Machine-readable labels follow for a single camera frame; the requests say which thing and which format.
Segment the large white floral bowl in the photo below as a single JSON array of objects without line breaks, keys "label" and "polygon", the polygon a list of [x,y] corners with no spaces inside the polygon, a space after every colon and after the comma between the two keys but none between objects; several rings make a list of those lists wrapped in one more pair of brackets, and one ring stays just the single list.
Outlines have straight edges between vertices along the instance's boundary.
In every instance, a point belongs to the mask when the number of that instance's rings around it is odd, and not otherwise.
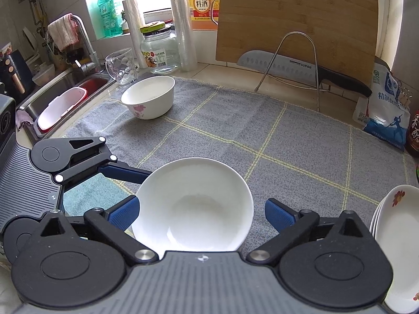
[{"label": "large white floral bowl", "polygon": [[134,237],[162,257],[167,251],[239,249],[253,221],[253,196],[228,165],[202,157],[167,163],[136,193]]}]

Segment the white bowl pink flowers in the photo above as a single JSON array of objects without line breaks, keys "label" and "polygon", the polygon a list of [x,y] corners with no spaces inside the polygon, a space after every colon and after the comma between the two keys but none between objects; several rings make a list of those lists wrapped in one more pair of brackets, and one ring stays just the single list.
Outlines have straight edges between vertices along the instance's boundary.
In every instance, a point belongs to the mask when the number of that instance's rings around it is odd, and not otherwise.
[{"label": "white bowl pink flowers", "polygon": [[141,120],[152,120],[166,114],[173,106],[175,80],[168,76],[155,76],[130,86],[121,102]]}]

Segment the chrome kitchen faucet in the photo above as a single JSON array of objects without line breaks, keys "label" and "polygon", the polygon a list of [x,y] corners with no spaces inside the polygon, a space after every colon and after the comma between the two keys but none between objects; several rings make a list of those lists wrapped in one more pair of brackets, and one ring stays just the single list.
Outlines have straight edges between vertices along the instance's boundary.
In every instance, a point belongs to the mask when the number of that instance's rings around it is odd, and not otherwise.
[{"label": "chrome kitchen faucet", "polygon": [[85,63],[81,65],[77,60],[75,61],[75,64],[80,68],[82,73],[87,76],[90,75],[92,72],[96,73],[99,72],[101,69],[100,61],[97,55],[97,52],[92,46],[92,43],[90,41],[90,38],[87,34],[87,31],[85,29],[85,25],[82,21],[82,19],[72,14],[70,16],[70,20],[74,21],[78,27],[78,32],[80,36],[82,37],[82,42],[85,46],[85,49],[87,50],[88,58],[90,58],[90,61],[88,63]]}]

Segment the red basin in sink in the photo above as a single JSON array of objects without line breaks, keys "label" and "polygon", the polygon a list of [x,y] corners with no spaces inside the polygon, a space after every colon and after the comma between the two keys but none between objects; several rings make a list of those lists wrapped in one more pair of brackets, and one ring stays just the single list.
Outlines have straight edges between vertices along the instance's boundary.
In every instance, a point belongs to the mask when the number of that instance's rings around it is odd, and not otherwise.
[{"label": "red basin in sink", "polygon": [[107,82],[108,80],[105,78],[93,77],[55,97],[36,119],[38,129],[41,133],[47,133]]}]

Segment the grey checked table mat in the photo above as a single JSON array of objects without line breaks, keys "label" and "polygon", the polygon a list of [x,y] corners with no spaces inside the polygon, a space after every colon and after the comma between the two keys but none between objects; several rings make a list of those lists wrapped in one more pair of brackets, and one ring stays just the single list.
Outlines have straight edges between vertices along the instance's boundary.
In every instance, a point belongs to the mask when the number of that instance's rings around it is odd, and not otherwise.
[{"label": "grey checked table mat", "polygon": [[335,217],[357,212],[369,224],[376,206],[401,184],[416,186],[410,155],[346,123],[272,97],[196,80],[175,81],[173,107],[142,121],[112,92],[66,131],[103,136],[122,162],[153,171],[186,157],[207,157],[235,169],[254,201],[248,253],[275,236],[267,199]]}]

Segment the white floral plate stack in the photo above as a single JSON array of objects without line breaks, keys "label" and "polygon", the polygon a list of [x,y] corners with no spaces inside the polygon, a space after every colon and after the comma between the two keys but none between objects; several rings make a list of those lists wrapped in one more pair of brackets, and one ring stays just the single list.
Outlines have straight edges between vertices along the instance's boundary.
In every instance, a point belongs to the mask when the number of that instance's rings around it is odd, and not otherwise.
[{"label": "white floral plate stack", "polygon": [[391,189],[373,214],[370,232],[393,269],[384,303],[395,313],[418,312],[418,188]]}]

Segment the clear glass mug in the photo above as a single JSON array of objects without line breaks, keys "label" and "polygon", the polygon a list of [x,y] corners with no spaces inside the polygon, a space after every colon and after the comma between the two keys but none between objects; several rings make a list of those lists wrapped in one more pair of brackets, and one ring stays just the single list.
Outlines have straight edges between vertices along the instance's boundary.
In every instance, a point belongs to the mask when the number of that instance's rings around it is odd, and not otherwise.
[{"label": "clear glass mug", "polygon": [[105,67],[108,74],[121,86],[136,80],[136,65],[131,48],[124,48],[107,55]]}]

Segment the pink dish cloth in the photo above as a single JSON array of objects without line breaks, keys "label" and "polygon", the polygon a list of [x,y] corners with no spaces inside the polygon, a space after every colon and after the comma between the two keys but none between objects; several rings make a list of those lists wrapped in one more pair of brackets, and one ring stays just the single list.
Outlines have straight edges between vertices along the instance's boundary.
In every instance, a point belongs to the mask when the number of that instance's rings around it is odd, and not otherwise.
[{"label": "pink dish cloth", "polygon": [[80,39],[76,16],[69,13],[53,21],[48,25],[48,34],[60,51],[77,44]]}]

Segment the green dish soap bottle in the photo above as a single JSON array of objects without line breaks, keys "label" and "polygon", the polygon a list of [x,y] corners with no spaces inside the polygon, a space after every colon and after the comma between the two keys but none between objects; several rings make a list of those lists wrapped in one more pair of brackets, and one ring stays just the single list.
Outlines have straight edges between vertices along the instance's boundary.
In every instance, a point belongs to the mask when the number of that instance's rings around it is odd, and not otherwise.
[{"label": "green dish soap bottle", "polygon": [[123,33],[121,0],[98,0],[97,5],[102,19],[104,36],[106,38],[120,36]]}]

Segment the glass jar yellow-green lid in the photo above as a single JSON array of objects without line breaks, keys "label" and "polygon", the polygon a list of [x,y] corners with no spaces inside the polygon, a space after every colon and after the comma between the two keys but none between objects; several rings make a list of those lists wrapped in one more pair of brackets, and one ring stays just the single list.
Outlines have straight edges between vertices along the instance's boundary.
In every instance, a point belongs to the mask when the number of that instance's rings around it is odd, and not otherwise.
[{"label": "glass jar yellow-green lid", "polygon": [[140,27],[144,39],[141,53],[149,70],[158,75],[169,75],[180,68],[178,41],[172,24],[154,21]]}]

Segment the blue white salt bag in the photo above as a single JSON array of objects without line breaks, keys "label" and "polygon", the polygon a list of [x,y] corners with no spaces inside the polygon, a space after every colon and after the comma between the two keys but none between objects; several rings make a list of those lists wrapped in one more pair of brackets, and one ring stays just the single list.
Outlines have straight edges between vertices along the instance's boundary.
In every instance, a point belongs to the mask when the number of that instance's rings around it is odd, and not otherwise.
[{"label": "blue white salt bag", "polygon": [[370,84],[371,96],[359,97],[352,119],[363,130],[403,150],[410,121],[407,98],[388,65],[377,58]]}]

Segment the dark vinegar bottle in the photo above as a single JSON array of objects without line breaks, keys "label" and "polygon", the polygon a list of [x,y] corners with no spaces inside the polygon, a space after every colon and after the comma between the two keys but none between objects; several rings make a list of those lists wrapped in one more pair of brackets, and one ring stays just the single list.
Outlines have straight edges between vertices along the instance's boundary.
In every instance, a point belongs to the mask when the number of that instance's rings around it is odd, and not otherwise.
[{"label": "dark vinegar bottle", "polygon": [[405,148],[410,155],[418,158],[419,155],[419,111],[417,110],[410,121],[406,133]]}]

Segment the metal binder clips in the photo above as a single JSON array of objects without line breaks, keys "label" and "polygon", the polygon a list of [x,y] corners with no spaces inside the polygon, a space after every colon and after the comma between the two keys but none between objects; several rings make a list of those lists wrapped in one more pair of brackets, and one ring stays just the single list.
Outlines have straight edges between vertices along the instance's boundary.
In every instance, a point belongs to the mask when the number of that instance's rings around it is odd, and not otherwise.
[{"label": "metal binder clips", "polygon": [[401,80],[397,81],[398,84],[398,101],[407,109],[410,108],[411,99],[413,98],[410,90],[403,85]]}]

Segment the tall plastic bag roll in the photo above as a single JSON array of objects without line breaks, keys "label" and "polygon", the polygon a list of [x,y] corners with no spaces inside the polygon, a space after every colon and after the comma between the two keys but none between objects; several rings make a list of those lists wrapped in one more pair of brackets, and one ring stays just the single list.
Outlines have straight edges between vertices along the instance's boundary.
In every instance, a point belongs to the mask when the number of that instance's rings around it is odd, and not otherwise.
[{"label": "tall plastic bag roll", "polygon": [[197,69],[197,55],[193,40],[188,0],[170,0],[182,70]]}]

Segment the bamboo cutting board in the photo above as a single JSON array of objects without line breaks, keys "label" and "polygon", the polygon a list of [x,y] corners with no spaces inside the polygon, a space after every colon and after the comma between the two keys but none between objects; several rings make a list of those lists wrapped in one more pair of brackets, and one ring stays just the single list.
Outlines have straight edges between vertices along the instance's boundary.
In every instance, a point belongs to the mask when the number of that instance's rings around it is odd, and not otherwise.
[{"label": "bamboo cutting board", "polygon": [[278,51],[370,84],[378,0],[220,0],[216,59]]}]

